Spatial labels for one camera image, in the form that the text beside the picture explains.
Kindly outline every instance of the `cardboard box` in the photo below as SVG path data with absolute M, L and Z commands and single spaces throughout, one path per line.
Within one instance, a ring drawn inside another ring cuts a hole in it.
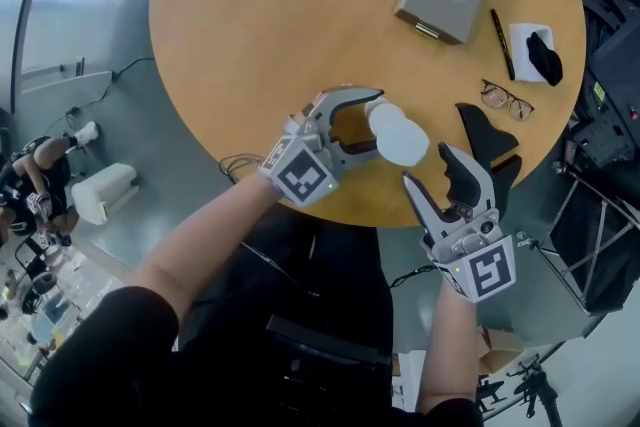
M 522 351 L 522 342 L 515 334 L 482 326 L 478 328 L 480 374 L 498 372 L 520 356 Z

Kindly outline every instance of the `white trash bin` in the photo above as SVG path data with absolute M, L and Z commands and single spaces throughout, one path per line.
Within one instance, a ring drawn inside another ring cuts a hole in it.
M 140 189 L 131 184 L 136 176 L 131 166 L 116 163 L 75 184 L 71 196 L 80 218 L 105 224 Z

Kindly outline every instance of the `shoe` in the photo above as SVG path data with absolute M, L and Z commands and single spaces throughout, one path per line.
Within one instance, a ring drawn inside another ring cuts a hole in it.
M 74 137 L 78 141 L 78 146 L 85 146 L 98 138 L 98 125 L 95 121 L 89 121 L 84 127 L 78 130 Z

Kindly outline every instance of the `round wooden table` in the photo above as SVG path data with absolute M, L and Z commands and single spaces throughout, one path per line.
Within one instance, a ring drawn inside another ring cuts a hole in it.
M 450 46 L 426 39 L 393 15 L 397 0 L 151 0 L 150 25 L 160 74 L 178 113 L 216 159 L 267 155 L 287 115 L 316 94 L 345 82 L 384 89 L 387 98 L 428 133 L 427 157 L 411 173 L 446 206 L 448 179 L 435 143 L 470 152 L 455 107 L 474 103 L 491 123 L 515 135 L 519 180 L 544 158 L 575 104 L 585 62 L 581 0 L 486 0 L 472 41 Z M 553 30 L 564 79 L 511 82 L 489 8 L 510 23 Z M 481 79 L 535 107 L 513 120 L 506 108 L 482 103 Z M 401 168 L 378 159 L 347 174 L 340 190 L 306 210 L 349 224 L 418 224 L 406 199 Z

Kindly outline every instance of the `pen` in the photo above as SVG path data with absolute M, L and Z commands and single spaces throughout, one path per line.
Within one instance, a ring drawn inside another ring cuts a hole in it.
M 502 45 L 502 53 L 504 54 L 504 60 L 507 63 L 507 71 L 509 72 L 509 78 L 515 80 L 516 72 L 513 69 L 513 61 L 509 55 L 509 48 L 507 47 L 507 40 L 504 39 L 504 32 L 502 32 L 502 25 L 500 24 L 500 18 L 495 9 L 491 10 L 491 18 L 493 18 L 493 25 L 496 27 L 498 38 L 500 38 L 500 45 Z

